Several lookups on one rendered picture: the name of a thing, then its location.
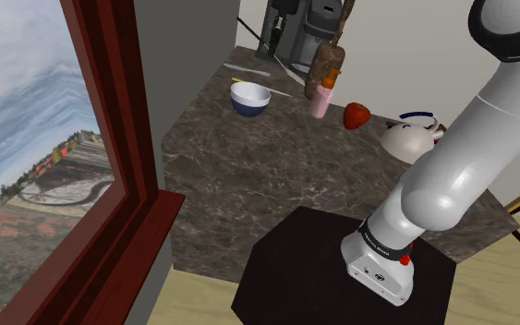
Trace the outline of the white and blue bowl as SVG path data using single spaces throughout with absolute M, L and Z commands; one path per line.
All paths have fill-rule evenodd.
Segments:
M 230 88 L 230 99 L 236 112 L 244 117 L 261 114 L 270 102 L 272 95 L 259 84 L 238 81 Z

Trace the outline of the pink pump bottle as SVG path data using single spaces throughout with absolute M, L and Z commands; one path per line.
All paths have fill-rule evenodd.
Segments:
M 323 118 L 325 116 L 333 96 L 335 79 L 339 74 L 341 74 L 340 70 L 330 68 L 328 75 L 321 80 L 320 85 L 315 89 L 309 108 L 309 112 L 314 117 Z

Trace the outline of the red apple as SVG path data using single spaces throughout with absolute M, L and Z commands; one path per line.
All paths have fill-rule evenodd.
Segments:
M 370 117 L 370 110 L 366 106 L 357 102 L 351 102 L 345 107 L 343 124 L 346 129 L 357 129 L 368 122 Z

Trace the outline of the black robot stand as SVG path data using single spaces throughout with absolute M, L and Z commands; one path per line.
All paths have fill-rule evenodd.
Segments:
M 423 239 L 413 292 L 396 307 L 347 272 L 341 241 L 358 219 L 298 207 L 251 251 L 232 309 L 243 325 L 444 325 L 456 264 Z

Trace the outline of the brown wooden mallet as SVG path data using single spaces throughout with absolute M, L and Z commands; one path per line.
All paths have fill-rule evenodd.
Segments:
M 304 95 L 312 99 L 315 90 L 320 85 L 321 80 L 329 74 L 331 68 L 340 70 L 345 60 L 345 49 L 338 45 L 343 34 L 345 23 L 348 20 L 356 0 L 344 0 L 342 11 L 339 17 L 336 33 L 330 44 L 320 45 L 312 59 L 311 67 L 308 72 Z

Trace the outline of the grey coffee machine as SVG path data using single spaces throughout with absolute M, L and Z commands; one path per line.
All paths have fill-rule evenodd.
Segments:
M 300 75 L 307 75 L 317 48 L 333 39 L 342 11 L 342 0 L 268 0 L 256 56 L 274 56 Z

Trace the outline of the red framed window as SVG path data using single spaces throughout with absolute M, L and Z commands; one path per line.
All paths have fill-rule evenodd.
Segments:
M 180 197 L 159 182 L 139 22 L 139 0 L 0 0 L 0 191 L 80 129 L 114 179 L 80 218 L 0 212 L 0 325 L 148 323 L 127 254 Z

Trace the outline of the yellow handled white utensil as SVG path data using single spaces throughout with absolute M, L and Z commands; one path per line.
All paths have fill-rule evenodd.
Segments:
M 259 86 L 271 93 L 276 93 L 276 94 L 279 94 L 279 95 L 283 95 L 283 96 L 286 96 L 286 97 L 293 97 L 292 95 L 288 94 L 288 93 L 285 93 L 285 92 L 282 92 L 282 91 L 279 91 L 279 90 L 275 90 L 275 89 L 272 89 L 272 88 L 269 88 L 269 87 L 265 87 L 265 86 L 262 86 L 260 84 L 257 84 L 257 83 L 254 83 L 254 82 L 250 82 L 250 81 L 245 81 L 243 79 L 240 79 L 240 78 L 233 78 L 231 77 L 231 80 L 234 81 L 234 82 L 247 82 L 247 83 L 252 83 L 252 84 L 255 84 L 256 86 Z

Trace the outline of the black handled long knife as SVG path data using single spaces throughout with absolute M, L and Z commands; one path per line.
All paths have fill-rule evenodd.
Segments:
M 246 24 L 242 18 L 236 17 L 236 20 L 249 32 L 251 33 L 260 43 L 260 45 L 263 45 L 266 49 L 270 50 L 270 46 L 248 25 Z M 300 84 L 301 86 L 305 86 L 305 80 L 302 79 L 299 75 L 297 75 L 295 72 L 287 68 L 281 60 L 274 54 L 273 58 L 276 60 L 276 62 L 282 67 L 282 69 L 285 71 L 285 73 L 292 78 L 295 82 Z

